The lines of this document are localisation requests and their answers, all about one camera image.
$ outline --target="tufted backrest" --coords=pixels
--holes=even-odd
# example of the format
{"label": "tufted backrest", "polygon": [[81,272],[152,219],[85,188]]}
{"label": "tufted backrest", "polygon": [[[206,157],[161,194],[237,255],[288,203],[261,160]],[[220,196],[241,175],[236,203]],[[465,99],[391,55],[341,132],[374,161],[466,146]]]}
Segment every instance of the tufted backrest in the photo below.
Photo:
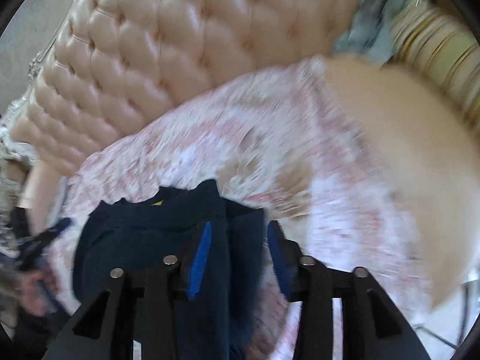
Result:
{"label": "tufted backrest", "polygon": [[77,0],[12,131],[71,175],[237,76],[328,53],[360,0]]}

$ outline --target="blue gray fabric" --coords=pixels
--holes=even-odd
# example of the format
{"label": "blue gray fabric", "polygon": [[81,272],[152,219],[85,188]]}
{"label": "blue gray fabric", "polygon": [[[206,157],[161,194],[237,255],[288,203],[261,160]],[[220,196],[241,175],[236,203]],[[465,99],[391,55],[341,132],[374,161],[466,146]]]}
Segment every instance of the blue gray fabric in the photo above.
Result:
{"label": "blue gray fabric", "polygon": [[351,53],[381,66],[393,56],[390,27],[407,0],[362,0],[350,31],[333,43],[332,53]]}
{"label": "blue gray fabric", "polygon": [[137,204],[100,202],[75,252],[75,296],[80,302],[94,296],[113,268],[142,270],[181,254],[205,222],[210,249],[200,291],[195,300],[174,302],[178,357],[243,360],[254,327],[265,216],[262,209],[221,198],[214,180],[189,191],[161,187]]}

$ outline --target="pink and white blanket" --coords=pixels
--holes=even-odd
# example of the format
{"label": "pink and white blanket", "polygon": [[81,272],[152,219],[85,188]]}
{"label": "pink and white blanket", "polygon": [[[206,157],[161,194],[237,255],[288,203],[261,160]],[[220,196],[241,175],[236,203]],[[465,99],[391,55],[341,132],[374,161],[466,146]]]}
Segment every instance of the pink and white blanket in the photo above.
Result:
{"label": "pink and white blanket", "polygon": [[[330,267],[367,267],[410,321],[429,311],[430,281],[416,253],[416,228],[393,199],[381,161],[339,108],[320,58],[246,74],[163,115],[138,134],[93,154],[69,181],[62,215],[75,224],[51,247],[60,300],[74,312],[75,248],[100,200],[139,202],[158,186],[194,188],[217,179],[220,193],[265,207],[306,254]],[[334,358],[341,358],[335,307]],[[299,305],[265,269],[249,359],[291,359]]]}

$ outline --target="sofa seat cushion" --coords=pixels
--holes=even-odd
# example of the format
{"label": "sofa seat cushion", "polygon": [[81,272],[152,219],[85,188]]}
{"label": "sofa seat cushion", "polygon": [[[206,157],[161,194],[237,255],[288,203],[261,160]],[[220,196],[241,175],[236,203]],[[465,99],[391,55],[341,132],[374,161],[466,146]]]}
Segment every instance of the sofa seat cushion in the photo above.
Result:
{"label": "sofa seat cushion", "polygon": [[328,83],[389,167],[394,195],[416,218],[440,304],[466,279],[480,250],[478,144],[418,73],[353,57],[328,61]]}

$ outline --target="gray cloth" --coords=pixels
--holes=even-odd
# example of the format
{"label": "gray cloth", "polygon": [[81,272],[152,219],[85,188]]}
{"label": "gray cloth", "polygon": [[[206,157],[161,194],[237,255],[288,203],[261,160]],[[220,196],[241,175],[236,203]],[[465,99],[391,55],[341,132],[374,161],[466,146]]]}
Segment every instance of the gray cloth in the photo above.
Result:
{"label": "gray cloth", "polygon": [[350,31],[334,41],[332,53],[357,54],[380,66],[387,63],[394,54],[390,27],[406,2],[362,0]]}

